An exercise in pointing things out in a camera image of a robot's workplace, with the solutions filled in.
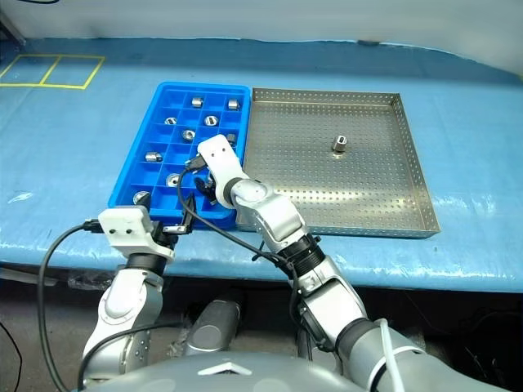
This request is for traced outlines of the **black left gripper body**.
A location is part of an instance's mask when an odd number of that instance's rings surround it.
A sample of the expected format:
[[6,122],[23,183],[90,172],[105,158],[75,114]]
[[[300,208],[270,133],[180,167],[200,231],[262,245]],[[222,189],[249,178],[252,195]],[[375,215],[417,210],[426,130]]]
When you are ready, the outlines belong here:
[[151,236],[154,242],[160,246],[174,249],[179,237],[184,234],[184,225],[164,225],[160,221],[153,221],[153,232]]

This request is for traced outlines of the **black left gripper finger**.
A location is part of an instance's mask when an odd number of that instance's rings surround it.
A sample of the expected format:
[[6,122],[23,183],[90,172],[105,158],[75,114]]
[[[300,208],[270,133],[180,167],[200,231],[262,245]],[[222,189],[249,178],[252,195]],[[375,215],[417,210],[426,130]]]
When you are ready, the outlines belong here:
[[194,220],[196,215],[196,203],[193,193],[184,200],[184,215],[183,215],[183,227],[184,234],[191,234],[194,228]]

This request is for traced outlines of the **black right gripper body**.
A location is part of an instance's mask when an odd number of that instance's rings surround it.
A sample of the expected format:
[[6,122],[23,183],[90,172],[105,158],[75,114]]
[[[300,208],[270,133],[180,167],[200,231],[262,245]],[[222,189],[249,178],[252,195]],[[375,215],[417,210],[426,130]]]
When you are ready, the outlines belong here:
[[196,176],[194,178],[194,186],[211,205],[217,204],[216,182],[212,174],[208,174],[205,178]]

